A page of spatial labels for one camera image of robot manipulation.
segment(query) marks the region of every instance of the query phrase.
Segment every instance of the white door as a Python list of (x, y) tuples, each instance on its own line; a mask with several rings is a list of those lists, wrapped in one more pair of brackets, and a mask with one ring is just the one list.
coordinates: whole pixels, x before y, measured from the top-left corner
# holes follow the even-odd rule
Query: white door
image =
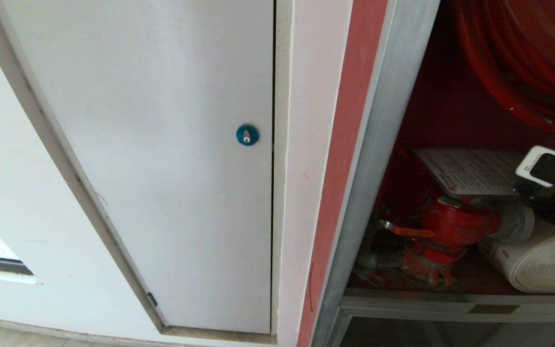
[(1, 15), (167, 323), (268, 333), (273, 2), (2, 0)]

